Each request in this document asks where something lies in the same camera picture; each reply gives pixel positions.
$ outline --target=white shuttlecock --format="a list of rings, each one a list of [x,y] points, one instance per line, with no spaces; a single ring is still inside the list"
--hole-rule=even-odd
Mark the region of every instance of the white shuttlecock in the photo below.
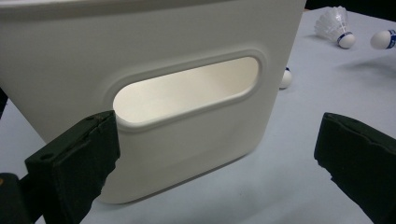
[[[374,49],[391,49],[396,44],[396,31],[381,31],[373,35],[370,41]]]
[[[343,49],[349,49],[356,41],[349,30],[347,10],[344,7],[333,7],[321,15],[315,25],[315,33],[336,42]]]
[[[282,81],[280,82],[279,88],[281,90],[286,89],[292,80],[291,72],[288,67],[286,67],[285,72],[283,73]]]

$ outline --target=white bin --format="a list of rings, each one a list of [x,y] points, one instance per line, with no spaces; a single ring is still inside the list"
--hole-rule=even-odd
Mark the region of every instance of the white bin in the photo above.
[[[100,200],[133,201],[259,144],[303,10],[304,0],[0,1],[0,86],[46,142],[114,108],[121,158]]]

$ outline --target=shuttlecock cork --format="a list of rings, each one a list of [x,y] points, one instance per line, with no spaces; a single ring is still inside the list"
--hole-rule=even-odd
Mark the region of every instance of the shuttlecock cork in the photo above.
[[[350,32],[344,7],[332,7],[321,15],[315,25],[315,33],[337,43],[343,49],[351,48],[356,41]]]
[[[280,82],[279,88],[281,90],[285,90],[291,83],[292,76],[290,69],[286,67],[285,72],[283,73],[282,81]]]
[[[374,49],[391,49],[396,44],[396,31],[381,31],[373,35],[370,44]]]

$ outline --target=table surface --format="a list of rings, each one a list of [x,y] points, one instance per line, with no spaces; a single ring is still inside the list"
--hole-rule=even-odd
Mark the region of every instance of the table surface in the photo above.
[[[314,33],[326,8],[306,11],[265,135],[246,157],[138,203],[94,202],[82,223],[372,223],[314,159],[324,112],[358,119],[396,137],[396,51],[371,36],[396,23],[349,12],[357,37],[340,49]],[[44,142],[8,102],[0,120],[0,171],[23,177],[23,161]],[[37,223],[44,223],[42,218]]]

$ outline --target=white table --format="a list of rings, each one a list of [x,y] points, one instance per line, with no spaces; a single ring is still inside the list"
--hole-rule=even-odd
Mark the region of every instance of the white table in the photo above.
[[[256,150],[138,203],[94,202],[82,223],[372,223],[318,166],[314,149],[324,112],[396,137],[396,51],[370,46],[374,33],[396,23],[349,13],[357,43],[340,49],[314,35],[325,9],[303,15],[288,64],[293,82],[279,92]],[[19,177],[26,175],[24,159],[44,146],[11,102],[0,120],[0,144],[0,171]]]

